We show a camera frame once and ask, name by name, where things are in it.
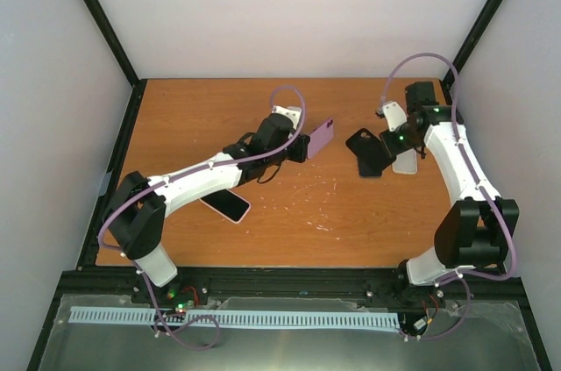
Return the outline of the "black smartphone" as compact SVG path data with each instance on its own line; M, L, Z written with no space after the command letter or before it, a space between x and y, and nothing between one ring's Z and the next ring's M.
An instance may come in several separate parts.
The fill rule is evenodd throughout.
M334 120L329 118L319 125L310 135L307 146L307 159L314 158L334 137Z

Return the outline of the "black phone case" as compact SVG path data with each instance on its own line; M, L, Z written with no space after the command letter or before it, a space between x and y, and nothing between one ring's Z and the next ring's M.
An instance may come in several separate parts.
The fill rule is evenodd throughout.
M357 158L361 178L380 178L395 161L381 140L366 128L353 133L345 145Z

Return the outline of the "pink cased smartphone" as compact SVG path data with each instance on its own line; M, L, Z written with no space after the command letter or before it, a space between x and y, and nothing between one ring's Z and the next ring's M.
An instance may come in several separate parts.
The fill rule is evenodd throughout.
M251 209L249 202L227 189L204 196L201 202L234 224L240 223Z

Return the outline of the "white phone case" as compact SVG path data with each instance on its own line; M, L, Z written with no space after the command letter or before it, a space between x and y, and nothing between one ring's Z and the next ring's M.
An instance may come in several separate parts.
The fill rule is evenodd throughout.
M414 148L396 156L392 164L395 174L415 175L417 173L417 152Z

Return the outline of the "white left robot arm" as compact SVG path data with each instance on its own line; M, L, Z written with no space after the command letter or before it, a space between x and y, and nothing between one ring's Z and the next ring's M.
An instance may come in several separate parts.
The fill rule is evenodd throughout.
M301 135L303 109L275 105L256 132L248 132L206 161L167 175L125 176L103 216L98 241L109 232L113 247L151 281L152 293L163 303L182 292L178 270L161 240L164 221L189 203L247 182L261 180L283 161L304 162L309 138Z

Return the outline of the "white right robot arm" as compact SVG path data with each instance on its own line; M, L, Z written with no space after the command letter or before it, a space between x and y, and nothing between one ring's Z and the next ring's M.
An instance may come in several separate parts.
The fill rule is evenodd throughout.
M451 201L432 247L405 261L409 284L440 286L464 275L509 278L488 269L515 257L513 235L520 214L516 201L504 198L486 178L454 104L440 104L431 82L415 82L405 94L404 107L394 101L381 103L377 114L387 121L380 134L382 145L400 174L414 173L417 157L431 154Z

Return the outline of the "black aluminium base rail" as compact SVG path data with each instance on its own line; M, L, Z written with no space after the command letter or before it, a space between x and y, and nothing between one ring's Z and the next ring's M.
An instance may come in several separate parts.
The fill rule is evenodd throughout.
M370 308L417 310L426 303L442 305L465 299L526 303L522 282L492 282L468 276L464 283L407 288L391 268L189 268L166 286L155 288L161 307L194 301L200 306L231 297L340 299Z

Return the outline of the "black frame post right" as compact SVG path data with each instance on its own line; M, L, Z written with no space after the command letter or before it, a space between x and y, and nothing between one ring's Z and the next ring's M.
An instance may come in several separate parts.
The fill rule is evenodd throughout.
M472 55L475 47L484 35L495 14L498 12L504 0L486 0L478 16L474 20L472 27L465 36L452 64L458 72L465 66Z

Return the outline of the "black frame post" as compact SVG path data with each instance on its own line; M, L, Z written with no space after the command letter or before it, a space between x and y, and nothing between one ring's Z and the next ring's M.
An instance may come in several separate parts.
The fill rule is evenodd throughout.
M139 83L138 75L127 56L105 10L99 0L82 0L96 26L102 34L107 46L113 54L115 61L120 67L126 81L134 88Z
M465 66L472 55L475 47L484 35L495 14L498 12L504 0L486 0L478 16L474 20L472 27L465 36L452 64L458 72Z

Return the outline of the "black frame post left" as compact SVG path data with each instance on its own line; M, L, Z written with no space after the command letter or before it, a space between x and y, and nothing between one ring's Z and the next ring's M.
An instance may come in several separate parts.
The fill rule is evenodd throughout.
M139 83L138 75L127 56L105 10L99 0L82 0L96 26L102 34L107 46L113 54L115 61L120 67L126 81L134 88Z

